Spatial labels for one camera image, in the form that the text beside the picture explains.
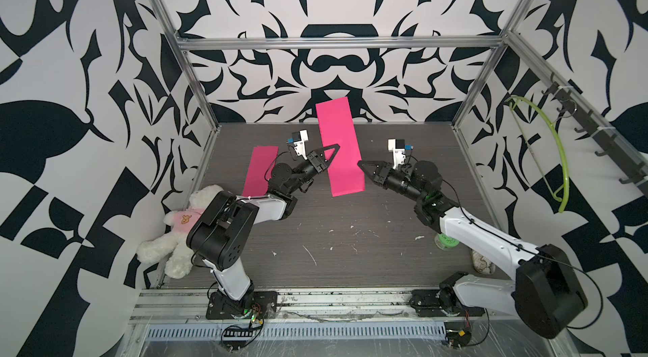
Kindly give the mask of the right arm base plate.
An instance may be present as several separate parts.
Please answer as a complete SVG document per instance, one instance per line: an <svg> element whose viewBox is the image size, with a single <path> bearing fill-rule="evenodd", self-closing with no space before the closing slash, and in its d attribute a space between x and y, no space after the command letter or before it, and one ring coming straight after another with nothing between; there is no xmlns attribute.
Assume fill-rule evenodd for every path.
<svg viewBox="0 0 648 357"><path fill-rule="evenodd" d="M484 308L464 306L449 289L415 289L408 304L419 317L484 316Z"/></svg>

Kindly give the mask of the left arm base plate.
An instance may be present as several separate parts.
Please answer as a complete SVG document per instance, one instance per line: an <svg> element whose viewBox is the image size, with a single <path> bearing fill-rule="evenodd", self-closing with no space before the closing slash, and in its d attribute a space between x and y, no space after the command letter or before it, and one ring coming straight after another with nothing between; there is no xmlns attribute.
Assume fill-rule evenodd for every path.
<svg viewBox="0 0 648 357"><path fill-rule="evenodd" d="M239 301L214 291L209 295L205 317L207 320L260 318L275 312L277 304L276 291L247 291Z"/></svg>

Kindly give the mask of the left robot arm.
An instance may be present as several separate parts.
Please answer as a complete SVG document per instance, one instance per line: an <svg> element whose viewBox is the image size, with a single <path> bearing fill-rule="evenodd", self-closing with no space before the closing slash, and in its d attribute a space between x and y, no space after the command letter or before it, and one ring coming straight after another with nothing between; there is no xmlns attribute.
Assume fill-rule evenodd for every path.
<svg viewBox="0 0 648 357"><path fill-rule="evenodd" d="M306 193L314 178L332 165L339 150L339 144L314 149L296 166L273 160L263 168L266 195L243 197L221 192L190 230L187 246L211 271L221 299L237 307L240 314L253 303L254 285L241 261L252 227L288 218L298 202L295 192Z"/></svg>

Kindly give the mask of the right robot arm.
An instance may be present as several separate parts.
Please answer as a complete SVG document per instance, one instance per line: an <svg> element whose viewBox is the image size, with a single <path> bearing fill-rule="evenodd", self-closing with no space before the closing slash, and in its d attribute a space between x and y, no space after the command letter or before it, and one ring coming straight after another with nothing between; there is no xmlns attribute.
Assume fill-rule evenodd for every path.
<svg viewBox="0 0 648 357"><path fill-rule="evenodd" d="M424 226L458 240L506 275L488 279L455 273L440 284L433 308L448 316L468 308L498 311L547 339L556 338L587 309L579 270L561 249L517 239L469 213L442 192L445 181L434 163L420 161L410 173L385 161L361 160L358 166L376 186L412 200Z"/></svg>

